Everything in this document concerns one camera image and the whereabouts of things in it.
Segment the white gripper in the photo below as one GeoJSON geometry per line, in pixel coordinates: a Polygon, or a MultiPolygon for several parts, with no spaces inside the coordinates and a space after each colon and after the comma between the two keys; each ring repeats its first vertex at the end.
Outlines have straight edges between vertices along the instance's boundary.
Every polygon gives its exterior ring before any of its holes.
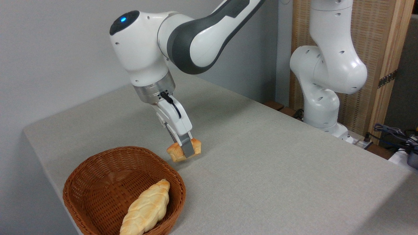
{"type": "Polygon", "coordinates": [[[190,131],[192,124],[181,103],[172,95],[168,95],[173,103],[158,95],[152,96],[152,105],[162,125],[165,125],[167,131],[172,137],[174,143],[178,143],[186,158],[194,155],[192,137],[190,131]]]}

